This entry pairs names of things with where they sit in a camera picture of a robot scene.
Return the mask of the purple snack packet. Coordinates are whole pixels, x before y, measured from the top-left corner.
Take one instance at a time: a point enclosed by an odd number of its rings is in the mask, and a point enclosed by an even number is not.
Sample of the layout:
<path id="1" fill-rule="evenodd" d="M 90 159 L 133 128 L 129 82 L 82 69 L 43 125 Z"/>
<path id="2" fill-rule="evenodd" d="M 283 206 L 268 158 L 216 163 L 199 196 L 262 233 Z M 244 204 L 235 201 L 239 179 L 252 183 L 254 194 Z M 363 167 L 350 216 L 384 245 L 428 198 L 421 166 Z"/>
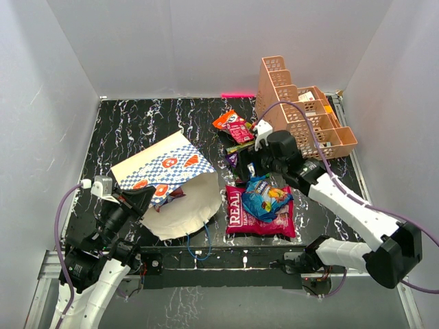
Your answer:
<path id="1" fill-rule="evenodd" d="M 236 171 L 237 163 L 238 163 L 237 152 L 226 154 L 225 159 L 230 166 L 230 170 L 233 174 L 234 180 L 236 182 L 240 182 L 241 181 L 240 177 Z"/>
<path id="2" fill-rule="evenodd" d="M 160 203 L 160 206 L 163 206 L 165 204 L 168 204 L 175 199 L 178 199 L 180 197 L 184 197 L 186 194 L 183 191 L 181 187 L 177 188 L 176 190 L 172 191 L 166 198 Z"/>

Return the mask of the blue snack bag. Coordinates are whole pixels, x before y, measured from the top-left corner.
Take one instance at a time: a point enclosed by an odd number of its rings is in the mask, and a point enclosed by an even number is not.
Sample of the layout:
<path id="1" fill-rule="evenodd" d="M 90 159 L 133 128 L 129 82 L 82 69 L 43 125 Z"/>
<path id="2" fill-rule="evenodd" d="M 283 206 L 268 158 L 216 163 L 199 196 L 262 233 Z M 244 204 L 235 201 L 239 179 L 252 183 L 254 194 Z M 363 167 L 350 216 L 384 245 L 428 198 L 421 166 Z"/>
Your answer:
<path id="1" fill-rule="evenodd" d="M 271 223 L 277 212 L 293 200 L 290 192 L 272 186 L 265 176 L 251 178 L 241 194 L 244 210 L 265 223 Z"/>

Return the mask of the pink red snack packet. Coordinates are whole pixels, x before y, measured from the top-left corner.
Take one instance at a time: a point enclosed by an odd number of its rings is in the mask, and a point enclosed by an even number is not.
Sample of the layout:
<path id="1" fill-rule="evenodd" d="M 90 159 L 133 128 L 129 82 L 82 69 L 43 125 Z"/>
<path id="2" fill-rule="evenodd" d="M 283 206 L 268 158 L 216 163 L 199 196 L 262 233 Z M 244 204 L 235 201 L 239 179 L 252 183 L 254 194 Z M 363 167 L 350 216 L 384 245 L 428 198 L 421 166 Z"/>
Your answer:
<path id="1" fill-rule="evenodd" d="M 230 135 L 239 144 L 248 143 L 254 140 L 254 135 L 247 129 L 245 123 L 242 121 L 227 123 L 227 129 L 230 132 Z"/>

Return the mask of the blue checkered paper bag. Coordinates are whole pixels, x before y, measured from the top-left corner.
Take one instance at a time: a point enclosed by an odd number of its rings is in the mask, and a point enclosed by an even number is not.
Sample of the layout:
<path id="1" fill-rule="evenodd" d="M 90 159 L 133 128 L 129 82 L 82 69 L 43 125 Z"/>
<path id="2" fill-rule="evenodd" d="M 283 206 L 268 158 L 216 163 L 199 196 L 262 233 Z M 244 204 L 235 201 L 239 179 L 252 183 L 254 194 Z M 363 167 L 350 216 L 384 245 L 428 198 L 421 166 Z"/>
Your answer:
<path id="1" fill-rule="evenodd" d="M 156 188 L 141 223 L 160 241 L 204 229 L 222 205 L 217 171 L 181 132 L 112 166 L 111 172 L 123 190 Z M 179 187 L 186 195 L 160 206 Z"/>

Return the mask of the orange Fox's fruits candy bag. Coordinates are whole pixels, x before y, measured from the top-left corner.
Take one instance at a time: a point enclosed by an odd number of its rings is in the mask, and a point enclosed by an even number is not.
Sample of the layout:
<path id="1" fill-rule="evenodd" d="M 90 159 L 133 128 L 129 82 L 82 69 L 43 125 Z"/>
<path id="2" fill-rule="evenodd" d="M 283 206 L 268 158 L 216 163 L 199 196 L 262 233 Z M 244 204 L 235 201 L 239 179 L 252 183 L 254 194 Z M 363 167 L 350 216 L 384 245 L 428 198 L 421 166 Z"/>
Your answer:
<path id="1" fill-rule="evenodd" d="M 228 123 L 234 123 L 237 121 L 244 122 L 244 119 L 240 117 L 234 110 L 229 110 L 214 120 L 213 126 L 219 130 L 227 130 Z"/>

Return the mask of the pink REAL chips bag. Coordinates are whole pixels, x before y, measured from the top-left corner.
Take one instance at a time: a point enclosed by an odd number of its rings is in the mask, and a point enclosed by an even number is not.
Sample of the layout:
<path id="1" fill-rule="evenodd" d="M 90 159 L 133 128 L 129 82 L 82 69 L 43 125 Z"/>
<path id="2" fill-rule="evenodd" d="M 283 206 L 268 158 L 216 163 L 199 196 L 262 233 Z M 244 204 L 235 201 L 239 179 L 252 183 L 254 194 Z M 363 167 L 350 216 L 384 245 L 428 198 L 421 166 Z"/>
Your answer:
<path id="1" fill-rule="evenodd" d="M 227 234 L 256 234 L 258 236 L 281 234 L 288 238 L 296 237 L 293 200 L 290 200 L 276 213 L 276 218 L 273 221 L 266 223 L 246 212 L 241 200 L 244 191 L 245 188 L 226 186 Z"/>

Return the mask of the colourful candy packet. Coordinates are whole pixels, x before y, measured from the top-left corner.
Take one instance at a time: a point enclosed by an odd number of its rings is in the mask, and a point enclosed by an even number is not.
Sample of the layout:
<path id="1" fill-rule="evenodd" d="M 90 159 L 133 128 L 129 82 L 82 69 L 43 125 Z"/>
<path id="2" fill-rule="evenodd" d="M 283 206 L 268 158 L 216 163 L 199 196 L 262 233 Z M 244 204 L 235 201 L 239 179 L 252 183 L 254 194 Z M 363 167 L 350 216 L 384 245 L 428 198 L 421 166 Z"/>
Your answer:
<path id="1" fill-rule="evenodd" d="M 255 169 L 254 169 L 254 165 L 252 163 L 250 163 L 250 164 L 247 165 L 247 168 L 248 168 L 248 172 L 249 172 L 250 177 L 251 178 L 255 177 L 256 176 L 256 172 L 255 172 Z"/>

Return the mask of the green yellow snack bag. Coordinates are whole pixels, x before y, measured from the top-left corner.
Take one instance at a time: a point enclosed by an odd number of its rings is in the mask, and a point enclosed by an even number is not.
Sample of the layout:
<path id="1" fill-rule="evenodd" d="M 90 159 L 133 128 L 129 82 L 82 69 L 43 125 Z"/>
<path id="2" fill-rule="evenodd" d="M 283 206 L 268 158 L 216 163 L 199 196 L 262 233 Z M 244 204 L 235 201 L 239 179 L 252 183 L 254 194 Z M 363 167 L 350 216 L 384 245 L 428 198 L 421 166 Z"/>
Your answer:
<path id="1" fill-rule="evenodd" d="M 227 154 L 232 154 L 232 153 L 235 153 L 237 151 L 241 151 L 243 149 L 247 149 L 247 148 L 253 147 L 253 146 L 254 146 L 254 143 L 244 143 L 242 145 L 235 145 L 232 147 L 227 147 L 226 152 L 227 152 Z"/>

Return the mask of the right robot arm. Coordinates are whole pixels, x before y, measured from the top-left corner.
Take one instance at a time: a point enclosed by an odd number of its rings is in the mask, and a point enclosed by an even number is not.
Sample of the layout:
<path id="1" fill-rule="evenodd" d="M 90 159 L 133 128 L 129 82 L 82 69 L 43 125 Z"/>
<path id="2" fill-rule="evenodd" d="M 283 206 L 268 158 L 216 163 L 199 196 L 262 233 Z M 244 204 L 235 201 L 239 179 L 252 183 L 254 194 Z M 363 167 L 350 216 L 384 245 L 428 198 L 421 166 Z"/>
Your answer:
<path id="1" fill-rule="evenodd" d="M 292 188 L 328 208 L 362 238 L 361 243 L 319 236 L 293 259 L 283 259 L 297 273 L 320 272 L 331 265 L 367 272 L 377 283 L 393 289 L 422 260 L 420 228 L 407 219 L 374 207 L 343 185 L 327 164 L 304 158 L 295 138 L 280 130 L 257 138 L 238 153 L 243 179 L 277 173 Z"/>

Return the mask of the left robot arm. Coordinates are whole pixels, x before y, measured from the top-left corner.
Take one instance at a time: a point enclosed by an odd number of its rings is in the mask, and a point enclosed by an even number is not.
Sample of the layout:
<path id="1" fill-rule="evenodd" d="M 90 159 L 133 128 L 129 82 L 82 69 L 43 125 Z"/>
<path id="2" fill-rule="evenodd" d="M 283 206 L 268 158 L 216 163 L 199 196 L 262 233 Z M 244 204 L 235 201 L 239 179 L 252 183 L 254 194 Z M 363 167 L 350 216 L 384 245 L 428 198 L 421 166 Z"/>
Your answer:
<path id="1" fill-rule="evenodd" d="M 113 188 L 103 194 L 103 186 L 89 179 L 70 188 L 88 189 L 102 199 L 102 211 L 96 229 L 79 246 L 60 246 L 59 217 L 56 214 L 54 238 L 61 265 L 58 301 L 51 328 L 97 328 L 109 301 L 128 273 L 141 267 L 139 246 L 117 238 L 124 224 L 138 221 L 148 209 L 156 189 L 146 186 L 134 190 Z"/>

